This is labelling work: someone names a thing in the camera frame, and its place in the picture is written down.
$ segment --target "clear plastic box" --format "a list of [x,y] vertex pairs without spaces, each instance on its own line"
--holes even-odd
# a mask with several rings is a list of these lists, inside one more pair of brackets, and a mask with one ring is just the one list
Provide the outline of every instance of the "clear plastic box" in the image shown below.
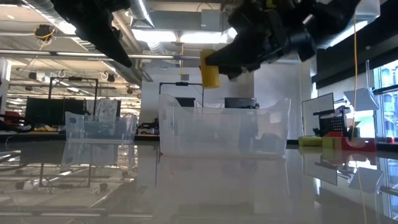
[[67,141],[129,144],[134,140],[137,116],[109,118],[65,112]]
[[160,150],[170,156],[283,156],[290,100],[266,109],[184,108],[159,96]]

